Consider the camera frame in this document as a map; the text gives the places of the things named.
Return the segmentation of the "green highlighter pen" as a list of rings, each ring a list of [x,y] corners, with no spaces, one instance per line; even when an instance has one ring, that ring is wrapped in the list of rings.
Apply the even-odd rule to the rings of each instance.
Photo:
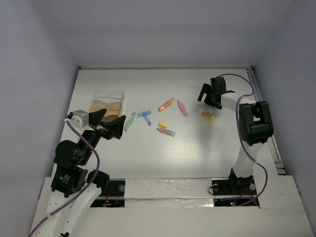
[[[136,112],[133,112],[133,113],[130,115],[130,117],[129,117],[129,119],[128,119],[128,121],[127,121],[125,127],[124,127],[124,130],[125,130],[125,131],[128,131],[128,130],[130,129],[131,125],[133,124],[133,122],[134,122],[134,120],[135,120],[136,115],[137,115]]]

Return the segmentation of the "pink highlighter pen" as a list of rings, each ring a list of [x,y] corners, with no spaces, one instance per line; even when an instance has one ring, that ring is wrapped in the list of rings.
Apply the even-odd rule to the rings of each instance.
[[[177,104],[178,104],[178,108],[179,108],[180,112],[182,113],[182,115],[183,115],[184,117],[187,117],[187,116],[188,116],[188,113],[187,113],[187,111],[186,111],[186,109],[185,109],[183,103],[181,103],[180,100],[177,100]]]

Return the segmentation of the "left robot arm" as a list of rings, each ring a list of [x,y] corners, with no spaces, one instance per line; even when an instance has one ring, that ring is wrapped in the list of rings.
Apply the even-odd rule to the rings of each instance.
[[[110,176],[100,171],[96,146],[104,138],[120,139],[126,116],[110,122],[102,119],[107,112],[76,110],[66,118],[66,125],[79,137],[77,142],[64,140],[55,149],[56,171],[51,183],[47,220],[39,237],[73,237],[95,199],[112,191]]]

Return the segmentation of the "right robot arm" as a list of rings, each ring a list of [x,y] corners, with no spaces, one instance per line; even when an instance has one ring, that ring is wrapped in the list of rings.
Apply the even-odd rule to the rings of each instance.
[[[224,75],[203,84],[198,101],[215,109],[230,109],[235,113],[240,151],[227,179],[213,180],[210,193],[215,196],[237,196],[254,184],[253,168],[263,167],[257,156],[274,133],[270,107],[266,101],[256,101],[254,92],[239,95],[227,90]]]

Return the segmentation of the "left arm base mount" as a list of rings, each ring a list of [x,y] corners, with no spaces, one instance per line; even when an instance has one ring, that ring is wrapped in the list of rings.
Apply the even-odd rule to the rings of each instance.
[[[125,179],[111,179],[107,191],[102,192],[90,207],[115,208],[125,206]]]

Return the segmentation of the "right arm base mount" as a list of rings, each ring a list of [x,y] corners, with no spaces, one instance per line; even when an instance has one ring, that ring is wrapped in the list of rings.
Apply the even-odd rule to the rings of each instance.
[[[257,206],[259,207],[257,190],[252,190],[255,187],[254,183],[248,187],[232,188],[228,179],[212,180],[211,186],[208,188],[208,193],[213,196],[215,207],[236,207],[236,206]]]

